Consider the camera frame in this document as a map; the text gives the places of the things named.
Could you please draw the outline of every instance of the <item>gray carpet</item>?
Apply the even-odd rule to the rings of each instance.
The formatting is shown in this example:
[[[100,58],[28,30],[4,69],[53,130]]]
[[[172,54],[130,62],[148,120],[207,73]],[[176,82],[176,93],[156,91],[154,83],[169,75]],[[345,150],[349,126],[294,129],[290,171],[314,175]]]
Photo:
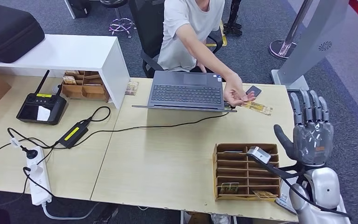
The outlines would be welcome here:
[[[223,20],[228,17],[228,2]],[[32,4],[28,0],[0,0],[0,4],[31,12],[47,34],[109,35],[108,24],[114,18],[113,10],[100,6],[98,2],[92,3],[93,9],[88,18],[76,20],[70,17],[62,0],[37,0]],[[123,16],[130,17],[127,6],[121,7],[120,11]],[[238,19],[243,25],[243,36],[228,37],[228,46],[223,47],[216,55],[240,74],[244,82],[271,84],[270,70],[279,68],[283,61],[270,56],[267,46],[272,40],[286,36],[294,17],[294,10],[286,0],[243,0]],[[120,46],[130,75],[144,77],[139,59],[139,39],[136,31],[132,32],[132,39],[128,39],[126,34],[118,35]],[[327,60],[322,60],[305,77],[310,88],[324,96],[329,104],[331,122],[335,127],[335,150],[328,166],[337,172],[347,211],[353,216],[352,223],[358,224],[358,105]],[[9,200],[15,196],[16,194],[0,192],[0,200]],[[51,210],[61,214],[72,211],[76,215],[77,211],[87,211],[92,205],[92,202],[65,200],[69,203],[68,206],[63,208],[55,203]],[[5,208],[15,224],[58,223],[47,220],[40,208],[31,205],[29,196]],[[136,207],[120,206],[119,215],[116,223],[179,222],[175,221],[179,217],[178,211],[148,209],[142,212]],[[77,223],[90,223],[91,220]]]

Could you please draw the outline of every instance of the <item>trackpad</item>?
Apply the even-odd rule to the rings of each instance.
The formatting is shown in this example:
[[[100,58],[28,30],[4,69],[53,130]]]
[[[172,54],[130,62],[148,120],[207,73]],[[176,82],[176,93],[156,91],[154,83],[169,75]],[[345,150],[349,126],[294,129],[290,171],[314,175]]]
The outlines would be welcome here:
[[[206,85],[207,84],[207,76],[202,75],[195,75],[195,74],[185,74],[183,82],[187,85]]]

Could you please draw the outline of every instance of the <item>black carrying case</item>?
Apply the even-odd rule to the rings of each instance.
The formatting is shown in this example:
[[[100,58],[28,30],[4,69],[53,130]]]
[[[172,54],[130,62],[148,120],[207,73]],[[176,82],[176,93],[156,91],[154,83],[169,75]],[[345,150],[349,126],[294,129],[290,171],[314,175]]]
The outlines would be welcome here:
[[[15,62],[43,39],[43,29],[29,12],[0,5],[0,62]]]

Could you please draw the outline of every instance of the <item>cable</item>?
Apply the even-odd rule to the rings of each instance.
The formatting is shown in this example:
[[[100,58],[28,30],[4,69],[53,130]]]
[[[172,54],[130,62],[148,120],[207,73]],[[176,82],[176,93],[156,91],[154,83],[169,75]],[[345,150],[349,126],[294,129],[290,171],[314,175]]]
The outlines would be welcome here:
[[[139,128],[163,128],[163,127],[178,127],[178,126],[183,126],[183,125],[192,125],[192,124],[197,124],[200,123],[204,120],[208,120],[208,119],[214,119],[214,118],[221,118],[226,116],[227,114],[229,114],[229,112],[219,115],[219,116],[212,116],[212,117],[207,117],[207,118],[203,118],[197,121],[193,121],[193,122],[186,122],[186,123],[181,123],[181,124],[176,124],[176,125],[161,125],[161,126],[137,126],[137,127],[129,127],[129,128],[125,128],[125,129],[120,129],[120,130],[99,130],[96,132],[91,133],[89,136],[87,136],[85,139],[83,139],[82,141],[76,143],[73,145],[73,147],[76,147],[80,144],[82,144],[83,142],[85,142],[89,137],[91,137],[92,135],[99,133],[99,132],[123,132],[123,131],[128,131],[128,130],[133,130],[133,129],[139,129]]]
[[[315,202],[312,202],[310,199],[304,197],[304,195],[302,195],[300,192],[298,192],[290,183],[289,181],[287,181],[286,179],[282,178],[283,181],[285,181],[285,183],[289,186],[289,188],[294,191],[298,196],[300,196],[300,198],[302,198],[304,201],[308,202],[309,204],[317,207],[318,209],[320,209],[321,211],[327,211],[327,212],[332,212],[332,213],[335,213],[335,214],[339,214],[339,215],[342,215],[342,216],[345,216],[345,217],[348,217],[350,220],[352,220],[352,217],[349,216],[347,213],[345,212],[340,212],[340,211],[336,211],[336,210],[333,210],[333,209],[328,209],[328,208],[325,208],[325,207],[322,207],[320,205],[317,205]]]
[[[47,207],[46,207],[46,203],[45,203],[45,202],[42,203],[42,208],[43,208],[44,214],[45,214],[47,217],[51,218],[51,219],[56,219],[56,220],[81,220],[81,219],[87,218],[87,217],[93,212],[93,210],[95,209],[95,207],[96,207],[97,205],[99,205],[99,204],[100,204],[100,202],[96,203],[96,204],[92,207],[92,209],[91,209],[85,216],[82,216],[82,217],[56,217],[56,216],[52,216],[52,215],[50,215],[50,214],[48,213]]]
[[[41,159],[41,160],[37,163],[37,165],[39,165],[39,163],[43,162],[43,161],[50,155],[50,153],[53,151],[54,147],[55,147],[57,144],[58,144],[58,141],[56,141],[56,142],[54,143],[54,145],[51,147],[49,153],[47,153],[47,155],[46,155],[43,159]]]
[[[95,116],[95,114],[103,109],[103,108],[106,108],[108,109],[108,114],[103,118],[103,119],[99,119],[99,120],[93,120],[93,117]],[[80,122],[100,122],[100,121],[104,121],[106,120],[111,114],[111,110],[109,107],[107,106],[101,106],[99,108],[97,108],[94,113],[87,119],[84,119]],[[95,131],[93,133],[91,133],[89,136],[87,136],[85,139],[83,139],[82,141],[78,142],[77,144],[75,144],[73,147],[76,147],[76,146],[79,146],[80,144],[82,144],[83,142],[85,142],[87,139],[89,139],[92,135],[96,134],[96,133],[100,133],[100,132],[123,132],[123,131],[128,131],[128,130],[133,130],[133,129],[139,129],[139,128],[163,128],[163,127],[178,127],[178,126],[183,126],[183,125],[191,125],[191,124],[197,124],[197,123],[200,123],[204,120],[207,120],[207,119],[214,119],[214,118],[221,118],[223,116],[226,116],[228,115],[229,113],[225,113],[225,114],[222,114],[222,115],[219,115],[219,116],[212,116],[212,117],[207,117],[207,118],[203,118],[203,119],[200,119],[200,120],[197,120],[197,121],[194,121],[194,122],[186,122],[186,123],[181,123],[181,124],[176,124],[176,125],[162,125],[162,126],[136,126],[136,127],[130,127],[130,128],[125,128],[125,129],[120,129],[120,130],[99,130],[99,131]],[[58,144],[58,142],[55,142],[53,145],[51,146],[48,146],[46,143],[44,143],[43,141],[37,139],[37,138],[34,138],[34,137],[31,137],[31,138],[27,138],[25,137],[24,135],[20,134],[18,131],[14,130],[13,128],[9,127],[7,129],[7,132],[9,133],[9,135],[14,138],[14,135],[11,133],[11,131],[13,131],[14,133],[16,133],[17,135],[21,136],[23,139],[21,139],[20,141],[24,141],[24,140],[27,140],[27,141],[30,141],[31,143],[33,143],[34,145],[36,146],[39,146],[43,149],[50,149],[49,153],[41,160],[37,163],[37,165],[39,165],[39,163],[41,163],[42,161],[44,161],[52,152],[54,149],[65,149],[64,147],[56,147],[56,145]],[[38,142],[42,143],[43,145],[40,145],[38,143],[36,143],[35,141],[33,140],[37,140]],[[4,147],[6,146],[9,146],[10,143],[8,144],[5,144],[3,146],[0,147],[0,150],[3,149]],[[22,192],[22,194],[20,195],[19,198],[13,200],[13,201],[10,201],[10,202],[7,202],[7,203],[3,203],[3,204],[0,204],[0,205],[6,205],[6,204],[9,204],[9,203],[12,203],[12,202],[15,202],[15,201],[18,201],[25,193],[25,189],[26,189],[26,184],[27,184],[27,180],[29,179],[31,182],[33,182],[34,184],[36,184],[37,186],[39,186],[40,188],[44,189],[45,191],[47,191],[52,197],[55,197],[56,199],[58,199],[55,195],[53,195],[50,191],[48,191],[47,189],[45,189],[43,186],[39,185],[38,183],[36,183],[34,180],[32,180],[29,175],[26,173],[25,171],[25,168],[23,168],[23,172],[24,174],[26,175],[26,181],[25,181],[25,184],[24,184],[24,190]]]
[[[109,112],[108,112],[108,115],[106,115],[106,117],[104,117],[104,118],[102,118],[102,119],[100,119],[100,120],[93,120],[95,114],[96,114],[99,110],[101,110],[101,109],[103,109],[103,108],[108,109],[108,111],[109,111]],[[111,113],[111,110],[110,110],[109,107],[107,107],[107,106],[101,106],[101,107],[98,107],[98,108],[94,111],[94,113],[93,113],[89,118],[84,119],[84,120],[81,120],[80,123],[83,123],[83,122],[85,122],[85,121],[87,121],[87,122],[89,122],[89,123],[90,123],[90,122],[101,122],[101,121],[106,120],[106,119],[110,116],[110,113]]]
[[[43,141],[41,141],[41,140],[39,140],[37,138],[29,138],[29,139],[35,139],[35,140],[41,142],[42,144],[46,145]],[[0,150],[3,149],[6,146],[9,146],[9,145],[10,145],[10,143],[1,146]],[[7,205],[7,204],[10,204],[10,203],[13,203],[13,202],[16,202],[16,201],[20,200],[22,198],[22,196],[25,194],[25,190],[27,188],[27,181],[28,181],[28,179],[25,179],[24,188],[23,188],[23,190],[22,190],[22,192],[21,192],[21,194],[20,194],[20,196],[18,198],[14,199],[12,201],[9,201],[9,202],[0,203],[0,206],[4,206],[4,205]]]
[[[141,211],[146,211],[149,207],[146,207],[144,209],[142,209],[141,207],[137,206]]]
[[[10,135],[12,138],[14,138],[14,135],[11,133],[11,131],[13,131],[14,133],[18,134],[18,135],[21,136],[23,139],[28,140],[28,141],[32,142],[34,145],[39,146],[39,147],[44,148],[44,149],[51,148],[51,147],[53,147],[54,145],[57,144],[57,143],[54,143],[54,145],[48,146],[48,145],[47,145],[46,143],[44,143],[43,141],[38,140],[38,141],[40,141],[44,146],[39,145],[38,143],[32,141],[31,138],[27,138],[27,137],[25,137],[24,135],[20,134],[18,131],[14,130],[13,128],[8,127],[8,128],[7,128],[7,132],[9,133],[9,135]]]

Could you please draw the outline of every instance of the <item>cardboard organizer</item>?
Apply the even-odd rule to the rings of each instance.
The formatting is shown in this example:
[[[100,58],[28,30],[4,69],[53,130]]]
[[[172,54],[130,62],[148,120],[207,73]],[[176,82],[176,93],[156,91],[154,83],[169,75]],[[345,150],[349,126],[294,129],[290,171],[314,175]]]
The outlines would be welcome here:
[[[213,193],[215,200],[267,200],[274,201],[280,195],[280,178],[263,169],[246,153],[258,146],[271,155],[268,163],[279,167],[276,144],[216,144],[213,152]],[[222,184],[236,183],[235,192],[221,190]],[[260,198],[255,192],[269,192],[268,198]]]
[[[62,93],[68,98],[104,100],[108,102],[109,93],[97,71],[79,71],[73,76],[76,85],[62,83]]]

